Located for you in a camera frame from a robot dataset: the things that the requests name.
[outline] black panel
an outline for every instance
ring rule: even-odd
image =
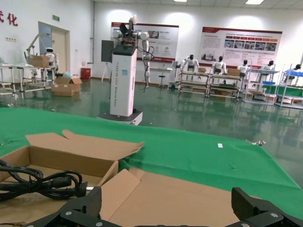
[[[135,50],[136,50],[136,48],[134,46],[117,45],[113,50],[113,54],[132,56],[134,54]]]
[[[101,61],[112,62],[113,49],[114,49],[114,41],[102,40]]]

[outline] stool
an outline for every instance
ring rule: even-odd
[[[165,76],[160,75],[159,77],[161,78],[161,83],[159,84],[159,88],[161,88],[161,86],[163,86],[163,88],[164,88],[163,78],[165,78]]]

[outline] red trash can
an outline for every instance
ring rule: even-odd
[[[81,68],[81,79],[89,79],[90,78],[90,68]]]

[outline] doorway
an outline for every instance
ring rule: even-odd
[[[70,32],[42,22],[38,22],[38,27],[39,33],[47,33],[50,37],[39,39],[40,54],[46,53],[46,47],[52,47],[54,54],[59,55],[58,73],[70,72]]]
[[[53,52],[59,55],[59,73],[66,72],[66,35],[65,32],[52,29]]]

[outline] poster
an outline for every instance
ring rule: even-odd
[[[121,23],[112,22],[111,39],[113,40],[113,31],[119,30]],[[153,24],[136,24],[136,32],[148,32],[150,38],[149,46],[154,47],[153,55],[157,62],[171,63],[176,60],[177,43],[179,35],[179,26],[175,25],[153,25]],[[139,47],[142,48],[142,42],[139,40]],[[142,52],[138,51],[138,60],[142,60]]]
[[[236,68],[248,60],[260,68],[276,60],[282,32],[203,27],[199,63],[211,66],[223,56],[228,68]]]

